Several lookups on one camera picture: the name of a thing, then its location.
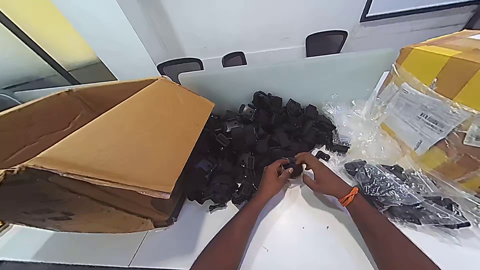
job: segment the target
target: cardboard box flap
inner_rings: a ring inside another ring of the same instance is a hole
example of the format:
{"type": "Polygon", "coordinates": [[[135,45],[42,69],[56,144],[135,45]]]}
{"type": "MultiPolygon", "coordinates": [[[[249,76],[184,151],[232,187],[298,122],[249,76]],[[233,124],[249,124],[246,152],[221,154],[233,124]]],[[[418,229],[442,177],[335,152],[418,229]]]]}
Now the cardboard box flap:
{"type": "Polygon", "coordinates": [[[78,87],[0,112],[0,169],[21,164],[157,79],[78,87]]]}
{"type": "Polygon", "coordinates": [[[25,164],[168,198],[213,106],[161,78],[25,164]]]}

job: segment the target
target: black office chair back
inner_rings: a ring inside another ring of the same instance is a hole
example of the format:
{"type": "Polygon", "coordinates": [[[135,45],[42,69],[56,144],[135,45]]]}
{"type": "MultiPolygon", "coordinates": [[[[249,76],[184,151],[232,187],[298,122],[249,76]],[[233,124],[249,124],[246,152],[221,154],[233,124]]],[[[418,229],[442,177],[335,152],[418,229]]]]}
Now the black office chair back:
{"type": "Polygon", "coordinates": [[[172,81],[180,84],[179,74],[190,71],[204,70],[202,60],[193,57],[168,60],[156,66],[158,72],[168,76],[172,81]]]}
{"type": "Polygon", "coordinates": [[[305,39],[307,57],[340,53],[348,33],[343,30],[330,30],[308,35],[305,39]]]}
{"type": "Polygon", "coordinates": [[[243,51],[234,51],[222,57],[223,67],[243,66],[247,64],[247,59],[243,51]]]}

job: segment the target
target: plastic bag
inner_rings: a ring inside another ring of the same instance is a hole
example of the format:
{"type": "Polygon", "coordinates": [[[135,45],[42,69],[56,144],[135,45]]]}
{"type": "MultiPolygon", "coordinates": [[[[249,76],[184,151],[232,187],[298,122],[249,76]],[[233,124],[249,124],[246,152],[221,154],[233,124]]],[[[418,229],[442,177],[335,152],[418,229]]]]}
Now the plastic bag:
{"type": "Polygon", "coordinates": [[[461,206],[414,169],[363,160],[344,164],[365,198],[390,220],[446,229],[470,227],[461,206]]]}

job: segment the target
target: barcode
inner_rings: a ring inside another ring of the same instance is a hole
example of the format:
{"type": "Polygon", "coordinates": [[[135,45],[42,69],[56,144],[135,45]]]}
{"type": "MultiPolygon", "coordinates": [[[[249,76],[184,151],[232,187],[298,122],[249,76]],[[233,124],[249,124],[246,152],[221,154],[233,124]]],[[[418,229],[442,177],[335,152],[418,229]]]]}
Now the barcode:
{"type": "Polygon", "coordinates": [[[422,113],[420,114],[420,117],[422,117],[423,119],[429,121],[430,123],[432,123],[432,124],[434,124],[434,125],[442,128],[442,129],[445,128],[445,125],[444,125],[444,124],[438,122],[435,118],[433,118],[432,116],[429,116],[428,114],[426,114],[426,113],[424,113],[424,112],[422,112],[422,113]]]}

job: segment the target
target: white table surface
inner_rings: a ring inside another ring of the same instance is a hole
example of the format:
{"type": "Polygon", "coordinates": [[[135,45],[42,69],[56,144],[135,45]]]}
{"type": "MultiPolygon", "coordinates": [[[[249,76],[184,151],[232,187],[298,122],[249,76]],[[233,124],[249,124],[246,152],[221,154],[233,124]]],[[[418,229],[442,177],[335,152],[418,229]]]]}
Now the white table surface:
{"type": "MultiPolygon", "coordinates": [[[[208,205],[186,202],[170,228],[148,232],[130,266],[188,269],[238,211],[229,204],[210,214],[208,205]]],[[[399,228],[444,270],[478,267],[480,249],[399,228]]],[[[471,242],[475,245],[480,240],[471,242]]],[[[376,269],[345,208],[333,197],[314,194],[301,185],[277,195],[262,211],[241,269],[337,269],[339,264],[345,269],[376,269]]]]}
{"type": "Polygon", "coordinates": [[[0,233],[0,260],[127,267],[146,233],[66,233],[10,225],[0,233]]]}

